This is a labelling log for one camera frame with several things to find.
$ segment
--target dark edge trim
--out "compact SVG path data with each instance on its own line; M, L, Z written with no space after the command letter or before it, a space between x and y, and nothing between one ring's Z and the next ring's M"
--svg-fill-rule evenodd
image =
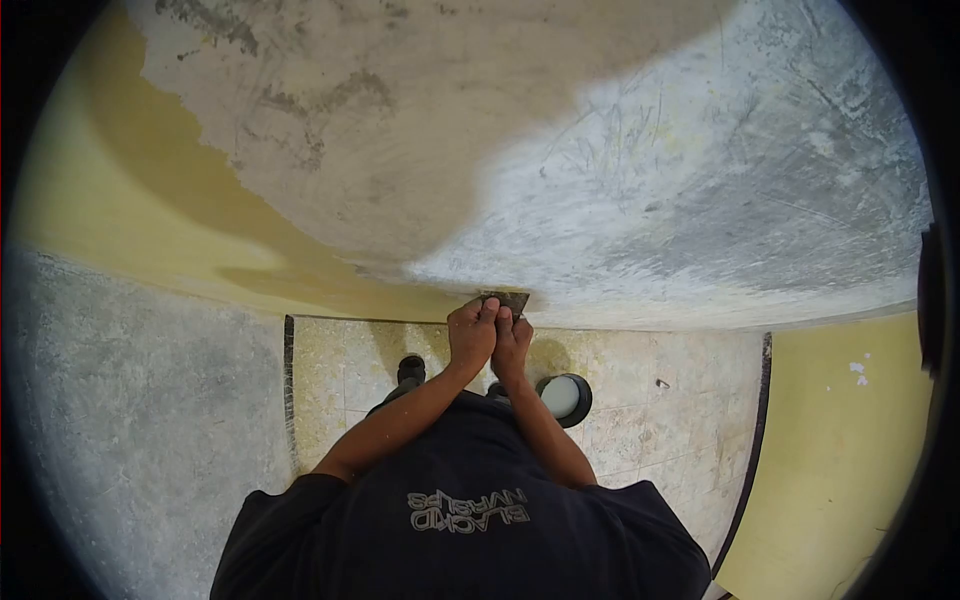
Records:
M294 318L290 315L283 319L283 424L287 430L290 468L296 475L300 472L300 458L294 437Z
M713 568L710 570L710 577L716 579L720 572L720 566L723 560L727 558L727 552L733 544L733 538L736 536L736 530L740 527L740 521L743 519L743 513L747 510L747 500L750 499L750 491L754 487L754 478L756 477L756 465L760 462L760 446L763 443L763 429L767 423L767 404L770 402L770 365L773 358L773 334L769 331L763 335L763 355L761 358L760 371L760 398L756 406L756 429L754 430L754 446L750 450L750 462L747 464L747 475L743 479L743 491L740 492L740 499L736 503L736 510L733 511L733 519L730 522L730 531L727 532L727 538L723 540L720 546L720 553L717 554L717 560L713 562Z

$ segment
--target forearm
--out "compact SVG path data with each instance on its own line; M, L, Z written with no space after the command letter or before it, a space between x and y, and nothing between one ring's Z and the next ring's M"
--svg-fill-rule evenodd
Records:
M550 478L572 489L596 484L587 457L550 414L530 382L518 377L502 383L514 407L520 432Z
M312 472L352 483L432 425L472 378L456 367L447 367L413 392L353 425Z

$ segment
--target bare concrete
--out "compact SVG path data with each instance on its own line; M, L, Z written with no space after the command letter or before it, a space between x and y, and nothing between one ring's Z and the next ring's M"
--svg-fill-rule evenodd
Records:
M292 477L281 317L32 252L3 268L4 402L107 598L205 598L244 496Z
M914 298L921 156L833 0L126 6L143 77L366 276L529 289L539 323L578 328Z

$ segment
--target sanding block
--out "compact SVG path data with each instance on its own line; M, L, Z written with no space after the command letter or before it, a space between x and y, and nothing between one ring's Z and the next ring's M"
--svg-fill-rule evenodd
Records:
M525 292L480 292L480 300L486 302L487 298L496 298L500 300L500 306L507 306L514 312L514 323L523 314L523 307L527 305L530 295Z

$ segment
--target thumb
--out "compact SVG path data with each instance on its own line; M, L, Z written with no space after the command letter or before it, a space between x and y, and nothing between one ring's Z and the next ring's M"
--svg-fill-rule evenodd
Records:
M480 323L491 324L493 319L496 318L497 309L500 307L500 300L496 298L487 298L487 301L483 303L483 308L480 309Z
M507 306L501 306L496 313L496 337L510 339L514 336L514 313Z

